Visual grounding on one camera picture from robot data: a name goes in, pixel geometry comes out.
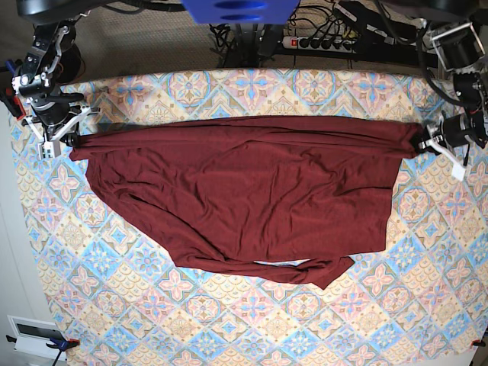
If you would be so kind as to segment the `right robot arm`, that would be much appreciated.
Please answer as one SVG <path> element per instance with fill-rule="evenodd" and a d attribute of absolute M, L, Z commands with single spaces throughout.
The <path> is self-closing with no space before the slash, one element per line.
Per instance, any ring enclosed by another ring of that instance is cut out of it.
<path fill-rule="evenodd" d="M 12 87 L 33 110 L 24 122 L 37 135 L 40 158 L 60 155 L 61 145 L 79 144 L 79 124 L 97 108 L 80 105 L 81 93 L 64 93 L 56 68 L 74 44 L 76 18 L 106 5 L 106 1 L 17 1 L 18 15 L 34 26 L 34 38 L 23 63 L 14 72 Z"/>

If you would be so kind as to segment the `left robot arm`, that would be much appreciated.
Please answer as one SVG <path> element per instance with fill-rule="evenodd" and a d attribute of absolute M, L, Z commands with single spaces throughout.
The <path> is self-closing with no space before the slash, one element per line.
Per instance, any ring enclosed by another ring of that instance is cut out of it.
<path fill-rule="evenodd" d="M 487 23 L 487 9 L 479 1 L 377 1 L 375 3 L 388 31 L 396 42 L 416 46 L 422 76 L 444 101 L 463 108 L 463 113 L 443 116 L 425 126 L 412 144 L 418 153 L 434 153 L 451 159 L 456 167 L 466 168 L 468 158 L 456 160 L 454 150 L 487 144 L 487 50 L 479 36 Z M 385 8 L 422 20 L 414 38 L 397 33 Z M 454 96 L 448 95 L 430 76 L 423 40 L 438 56 L 441 67 L 452 76 Z"/>

